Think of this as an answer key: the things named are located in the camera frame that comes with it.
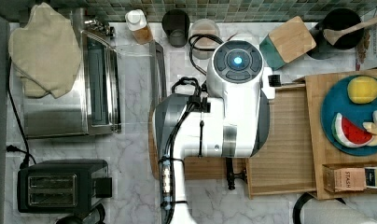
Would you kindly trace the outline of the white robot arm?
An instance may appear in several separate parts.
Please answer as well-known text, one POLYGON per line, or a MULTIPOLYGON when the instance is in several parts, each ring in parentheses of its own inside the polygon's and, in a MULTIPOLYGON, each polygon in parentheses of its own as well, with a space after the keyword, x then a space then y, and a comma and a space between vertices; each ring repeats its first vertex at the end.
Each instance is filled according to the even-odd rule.
POLYGON ((161 224, 195 224, 185 191, 187 157, 250 158, 265 144, 270 129, 268 84, 271 70, 259 49, 230 40, 214 51, 202 96, 196 79, 191 95, 172 93, 152 115, 153 141, 160 174, 161 224))

